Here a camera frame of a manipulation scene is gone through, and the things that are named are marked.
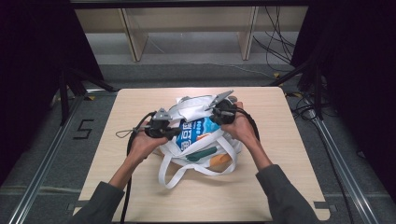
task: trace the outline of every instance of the black curtain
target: black curtain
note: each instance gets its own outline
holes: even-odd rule
[[[331,100],[384,187],[396,202],[396,2],[354,1],[345,15],[346,31],[323,65]],[[293,65],[308,58],[337,6],[308,9]]]
[[[71,67],[103,79],[91,47],[67,0],[0,3],[0,184],[34,138]]]

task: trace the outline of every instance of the aluminum rail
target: aluminum rail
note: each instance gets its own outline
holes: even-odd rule
[[[309,6],[314,0],[70,0],[66,2],[31,1],[32,5],[71,6],[84,8],[142,8],[142,7],[298,7]]]
[[[37,196],[37,193],[40,190],[40,186],[53,163],[53,160],[58,152],[58,149],[60,148],[60,145],[64,140],[64,135],[70,126],[71,120],[73,119],[73,116],[75,115],[78,107],[81,105],[83,100],[84,100],[83,96],[76,97],[74,103],[71,106],[69,118],[66,120],[64,125],[59,128],[58,132],[56,133],[51,145],[49,146],[49,150],[46,156],[44,157],[37,171],[35,172],[35,176],[33,177],[31,183],[29,184],[29,187],[24,192],[20,202],[16,206],[8,223],[10,224],[23,223],[23,221],[26,219],[27,214],[29,213],[29,210],[32,207],[32,204],[35,200],[35,197]]]
[[[314,118],[315,112],[311,110],[310,113],[311,117]],[[353,200],[359,213],[361,214],[362,220],[366,224],[380,223],[372,209],[372,206],[370,205],[369,201],[361,190],[361,187],[359,186],[351,170],[347,166],[346,161],[341,155],[340,150],[332,139],[332,136],[330,135],[330,132],[327,129],[324,121],[316,118],[314,119],[314,122],[318,125],[320,131],[325,138],[325,141],[329,147],[330,156],[332,157],[332,161],[334,162],[334,166],[337,169],[341,179],[343,180],[351,199]]]

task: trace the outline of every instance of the gray floor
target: gray floor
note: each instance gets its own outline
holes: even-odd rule
[[[268,44],[266,34],[255,34],[264,44]],[[285,33],[293,42],[297,33]],[[236,34],[232,33],[188,33],[150,34],[141,62],[133,63],[124,35],[88,35],[96,59],[106,81],[118,88],[152,88],[185,86],[264,86],[272,81],[274,68],[292,69],[276,57],[266,54],[253,42],[250,58],[242,61]],[[281,46],[273,46],[283,52]],[[285,86],[293,88],[299,77]],[[87,83],[88,89],[96,87]],[[40,191],[30,209],[25,223],[63,223],[70,218],[73,206],[89,171],[93,155],[99,143],[106,119],[116,98],[115,94],[93,93],[92,99],[84,100],[74,116],[64,141],[47,173]],[[290,108],[294,108],[301,98],[288,97]],[[340,148],[352,174],[361,186],[365,196],[380,223],[396,223],[396,206],[367,161],[356,155],[358,150],[336,111],[325,110],[325,122],[332,137]],[[82,134],[78,126],[83,124],[92,129],[90,137],[76,140]],[[51,139],[59,129],[61,120],[60,103],[57,100],[48,113],[46,122],[37,132],[37,137],[15,165],[0,191],[0,223],[7,223],[29,185],[40,162],[51,144]],[[307,120],[295,120],[303,138],[309,159],[312,162],[318,182],[327,203],[332,208],[331,218],[324,223],[350,223],[347,206],[340,186],[330,166],[325,148],[316,127]],[[355,223],[362,223],[361,216],[348,197]]]

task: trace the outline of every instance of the black panel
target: black panel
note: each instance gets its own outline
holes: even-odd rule
[[[340,41],[323,74],[341,118],[396,202],[396,6],[387,0],[351,3],[345,15],[346,31],[333,34]],[[326,10],[318,7],[305,17],[295,65],[310,55],[315,36],[327,22],[315,15]]]
[[[62,69],[73,67],[103,77],[71,7],[32,7],[28,1],[1,1],[0,27],[3,183],[48,112]]]
[[[313,0],[71,0],[74,8],[307,6]]]

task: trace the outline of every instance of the blue package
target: blue package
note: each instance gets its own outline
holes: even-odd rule
[[[177,136],[176,144],[181,151],[184,151],[194,142],[218,130],[220,126],[210,118],[202,118],[191,122],[186,122],[183,119],[180,121],[179,128],[181,133]]]

